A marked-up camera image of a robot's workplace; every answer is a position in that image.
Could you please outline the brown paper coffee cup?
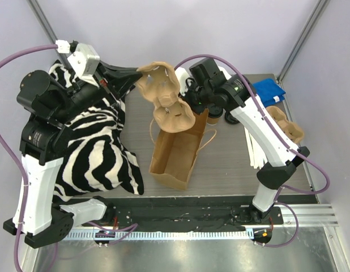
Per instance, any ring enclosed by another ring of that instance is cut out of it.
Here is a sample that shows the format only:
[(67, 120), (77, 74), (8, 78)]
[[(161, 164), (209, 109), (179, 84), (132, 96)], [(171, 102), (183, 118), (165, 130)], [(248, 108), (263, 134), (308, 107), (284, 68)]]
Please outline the brown paper coffee cup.
[(220, 119), (220, 117), (223, 115), (223, 108), (217, 107), (215, 105), (210, 105), (208, 107), (208, 117), (207, 117), (207, 123), (209, 125), (216, 125)]

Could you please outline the brown pulp cup carrier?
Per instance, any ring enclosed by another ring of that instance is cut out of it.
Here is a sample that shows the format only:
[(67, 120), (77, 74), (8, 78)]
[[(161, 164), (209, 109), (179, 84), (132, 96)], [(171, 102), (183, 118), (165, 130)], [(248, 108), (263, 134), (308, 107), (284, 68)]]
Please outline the brown pulp cup carrier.
[(135, 83), (144, 99), (154, 106), (153, 118), (167, 133), (191, 129), (195, 116), (187, 102), (180, 97), (180, 83), (172, 65), (156, 61), (137, 68), (141, 78)]

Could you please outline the brown paper bag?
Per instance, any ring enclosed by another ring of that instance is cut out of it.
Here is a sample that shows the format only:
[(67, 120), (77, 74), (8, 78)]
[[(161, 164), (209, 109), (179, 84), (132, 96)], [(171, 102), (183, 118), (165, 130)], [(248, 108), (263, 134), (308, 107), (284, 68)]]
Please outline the brown paper bag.
[(149, 167), (150, 175), (172, 189), (186, 190), (201, 149), (217, 134), (216, 129), (206, 130), (209, 111), (195, 116), (194, 126), (179, 133), (160, 130), (153, 140), (154, 149)]

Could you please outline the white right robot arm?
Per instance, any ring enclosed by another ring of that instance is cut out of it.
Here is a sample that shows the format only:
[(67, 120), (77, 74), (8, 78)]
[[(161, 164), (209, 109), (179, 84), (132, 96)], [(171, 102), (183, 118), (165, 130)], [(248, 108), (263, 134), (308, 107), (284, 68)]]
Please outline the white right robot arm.
[(270, 217), (280, 187), (309, 156), (307, 147), (293, 143), (263, 106), (250, 82), (241, 75), (226, 76), (209, 55), (189, 68), (185, 101), (196, 114), (214, 105), (239, 121), (265, 153), (267, 163), (257, 172), (259, 186), (247, 213), (257, 224)]

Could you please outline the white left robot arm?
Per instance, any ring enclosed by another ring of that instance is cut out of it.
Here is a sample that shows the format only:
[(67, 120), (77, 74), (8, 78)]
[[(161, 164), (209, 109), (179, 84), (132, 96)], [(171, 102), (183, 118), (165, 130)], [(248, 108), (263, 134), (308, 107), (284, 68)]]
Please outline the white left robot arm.
[(92, 84), (78, 82), (66, 88), (43, 70), (23, 78), (16, 99), (30, 113), (20, 139), (25, 177), (18, 209), (4, 222), (4, 230), (24, 234), (25, 243), (37, 249), (63, 240), (73, 227), (91, 221), (108, 226), (114, 221), (116, 210), (103, 197), (54, 204), (54, 186), (72, 136), (67, 123), (105, 97), (123, 96), (141, 76), (136, 68), (100, 63)]

